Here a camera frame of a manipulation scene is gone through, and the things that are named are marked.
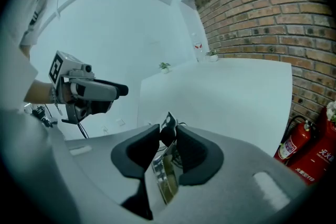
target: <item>brick wall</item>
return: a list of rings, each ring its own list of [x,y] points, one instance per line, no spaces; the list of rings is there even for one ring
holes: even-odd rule
[[[336,23],[326,0],[195,0],[221,58],[292,64],[290,118],[316,120],[336,99]]]

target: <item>wall outlet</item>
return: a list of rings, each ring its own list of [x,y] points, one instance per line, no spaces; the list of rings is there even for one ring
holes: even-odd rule
[[[119,126],[125,125],[125,122],[122,119],[117,119],[116,122],[118,123]]]

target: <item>hand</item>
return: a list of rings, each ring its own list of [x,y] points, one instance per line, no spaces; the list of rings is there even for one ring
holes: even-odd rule
[[[71,93],[70,85],[71,83],[64,83],[62,87],[62,97],[66,103],[72,100],[72,93]]]

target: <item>white table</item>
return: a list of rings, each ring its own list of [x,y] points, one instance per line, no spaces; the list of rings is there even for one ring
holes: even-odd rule
[[[250,142],[273,156],[291,105],[291,65],[255,59],[189,62],[141,83],[138,126],[167,111],[188,126]]]

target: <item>fire extinguisher label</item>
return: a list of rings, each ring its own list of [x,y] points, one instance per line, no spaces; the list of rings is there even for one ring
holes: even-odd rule
[[[281,159],[288,158],[291,153],[293,153],[297,147],[293,144],[292,136],[290,136],[279,148],[279,157]]]

